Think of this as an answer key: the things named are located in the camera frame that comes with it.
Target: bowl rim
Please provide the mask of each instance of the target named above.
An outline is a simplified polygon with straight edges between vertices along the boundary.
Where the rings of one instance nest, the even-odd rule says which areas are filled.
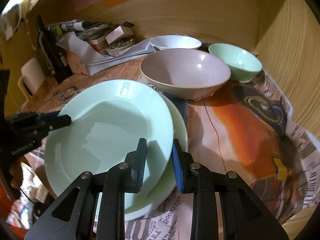
[[[196,40],[196,42],[198,43],[198,48],[202,46],[202,42],[200,40],[198,40],[197,38],[194,38],[194,37],[191,37],[191,36],[187,36],[187,35],[179,35],[179,34],[168,34],[168,35],[161,35],[161,36],[156,36],[156,37],[152,37],[150,39],[150,43],[153,45],[153,46],[156,46],[156,47],[161,47],[161,48],[167,48],[167,49],[186,49],[186,48],[168,48],[168,47],[164,47],[164,46],[160,46],[160,45],[156,45],[154,43],[152,43],[153,40],[157,39],[157,38],[161,38],[161,37],[169,37],[169,36],[176,36],[176,37],[188,37],[188,38],[191,38],[193,40]]]
[[[142,66],[143,61],[144,61],[146,58],[148,58],[148,57],[150,57],[151,55],[153,55],[154,53],[160,53],[161,51],[166,51],[166,50],[155,51],[155,52],[149,54],[148,56],[146,56],[146,57],[142,60],[142,62],[141,62],[141,64],[140,64],[140,72],[141,72],[141,74],[142,74],[146,79],[151,80],[151,81],[153,81],[153,82],[155,82],[155,83],[157,83],[157,84],[161,84],[161,85],[165,85],[165,86],[169,86],[169,87],[173,87],[173,88],[182,88],[182,89],[204,89],[204,88],[216,87],[216,86],[219,86],[219,85],[223,85],[224,83],[226,83],[226,82],[230,79],[231,70],[230,70],[229,66],[227,65],[227,63],[225,63],[222,59],[219,59],[218,57],[212,55],[211,53],[208,53],[208,52],[205,52],[205,51],[202,51],[202,50],[198,50],[198,49],[187,49],[187,50],[188,50],[188,51],[189,51],[189,50],[196,50],[196,51],[200,51],[200,52],[202,52],[202,53],[209,54],[209,55],[212,56],[212,57],[215,57],[216,59],[218,59],[219,61],[221,61],[224,65],[226,65],[227,69],[229,70],[229,75],[228,75],[229,77],[228,77],[225,81],[223,81],[223,82],[221,82],[221,83],[219,83],[219,84],[215,84],[215,85],[211,85],[211,86],[204,86],[204,87],[181,87],[181,86],[170,85],[170,84],[166,84],[166,83],[163,83],[163,82],[159,82],[159,81],[157,81],[157,80],[154,80],[154,79],[148,77],[148,76],[142,71],[142,69],[141,69],[141,66]]]
[[[262,70],[262,63],[261,63],[261,61],[260,61],[254,54],[252,54],[250,51],[247,51],[246,49],[243,49],[243,48],[241,48],[241,47],[239,47],[239,46],[236,46],[236,45],[233,45],[233,44],[218,42],[218,43],[213,43],[213,44],[211,44],[211,45],[208,47],[208,50],[209,50],[209,53],[210,53],[210,54],[211,54],[211,52],[210,52],[210,47],[211,47],[211,46],[214,46],[214,45],[226,45],[226,46],[235,47],[235,48],[237,48],[237,49],[245,50],[245,51],[246,51],[247,53],[249,53],[252,57],[254,57],[254,58],[260,63],[260,66],[261,66],[260,70],[248,70],[248,69],[242,69],[242,68],[238,68],[238,67],[233,66],[234,68],[241,69],[241,70],[244,70],[244,71],[247,71],[247,72],[250,72],[250,73],[259,73],[259,72]]]

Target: stacked plate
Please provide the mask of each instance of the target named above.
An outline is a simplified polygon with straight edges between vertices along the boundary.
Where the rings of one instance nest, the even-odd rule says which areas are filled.
[[[150,213],[174,189],[173,137],[187,151],[188,136],[182,116],[165,96],[135,81],[106,81],[75,96],[60,114],[73,122],[50,133],[44,154],[57,195],[83,171],[97,174],[123,162],[141,137],[148,143],[144,180],[138,194],[125,194],[125,220]]]

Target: screw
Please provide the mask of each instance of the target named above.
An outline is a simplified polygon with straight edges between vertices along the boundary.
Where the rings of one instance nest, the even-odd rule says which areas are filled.
[[[191,165],[191,168],[193,168],[194,170],[197,170],[201,167],[201,165],[199,163],[192,163]]]
[[[234,171],[229,171],[228,176],[232,179],[235,179],[236,177],[238,177],[238,174]]]
[[[84,171],[81,173],[81,178],[83,179],[87,179],[91,176],[90,172],[89,171]]]
[[[124,169],[126,169],[126,168],[128,168],[129,167],[129,165],[127,164],[127,163],[120,163],[119,164],[119,168],[121,169],[121,170],[124,170]]]

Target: white tag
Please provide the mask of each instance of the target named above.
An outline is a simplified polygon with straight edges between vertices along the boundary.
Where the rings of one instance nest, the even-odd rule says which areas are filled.
[[[9,23],[7,23],[7,28],[4,31],[6,40],[10,39],[13,36],[12,27]]]

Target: mug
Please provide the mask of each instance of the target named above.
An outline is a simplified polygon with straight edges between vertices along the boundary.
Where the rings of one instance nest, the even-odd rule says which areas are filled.
[[[23,65],[21,74],[22,76],[18,79],[18,86],[26,99],[29,99],[39,89],[45,76],[39,62],[34,57]]]

